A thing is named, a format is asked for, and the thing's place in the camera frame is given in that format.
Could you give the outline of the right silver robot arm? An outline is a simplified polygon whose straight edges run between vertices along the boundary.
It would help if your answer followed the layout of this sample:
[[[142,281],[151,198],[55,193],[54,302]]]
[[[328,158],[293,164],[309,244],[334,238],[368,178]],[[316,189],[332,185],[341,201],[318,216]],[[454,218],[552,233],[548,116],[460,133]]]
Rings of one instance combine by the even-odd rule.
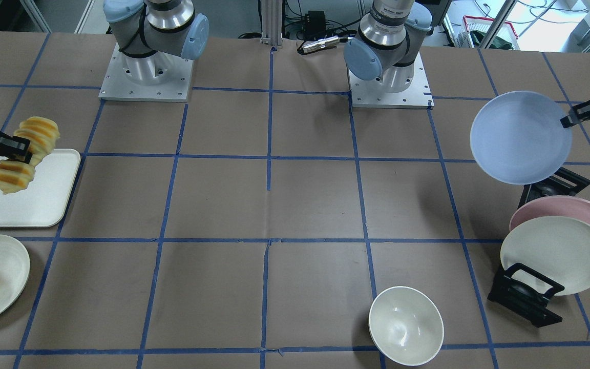
[[[159,100],[164,87],[189,87],[192,63],[206,47],[208,18],[190,1],[105,1],[103,13],[118,49],[100,97],[106,100]],[[58,136],[30,138],[0,130],[0,157],[31,163],[48,155]]]

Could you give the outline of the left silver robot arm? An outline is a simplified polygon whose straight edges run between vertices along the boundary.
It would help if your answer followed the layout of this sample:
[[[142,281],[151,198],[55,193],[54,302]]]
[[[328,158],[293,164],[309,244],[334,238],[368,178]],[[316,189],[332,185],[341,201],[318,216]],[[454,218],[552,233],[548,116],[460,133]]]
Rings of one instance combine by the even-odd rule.
[[[391,68],[411,66],[431,30],[431,12],[415,1],[374,1],[344,47],[346,66],[363,81],[382,78]],[[590,100],[572,107],[560,121],[571,128],[590,120]]]

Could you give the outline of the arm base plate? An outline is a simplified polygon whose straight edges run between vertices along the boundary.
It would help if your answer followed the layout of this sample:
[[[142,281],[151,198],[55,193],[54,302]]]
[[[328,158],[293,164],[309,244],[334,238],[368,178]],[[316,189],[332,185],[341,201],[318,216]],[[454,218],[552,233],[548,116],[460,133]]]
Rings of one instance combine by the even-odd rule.
[[[104,75],[98,97],[119,102],[186,103],[192,88],[195,62],[157,52],[131,58],[118,44]]]
[[[381,69],[363,63],[358,68],[359,75],[348,69],[350,93],[354,107],[358,108],[407,108],[429,109],[435,103],[428,77],[418,52],[413,63],[408,66],[382,66],[378,58],[373,63]]]

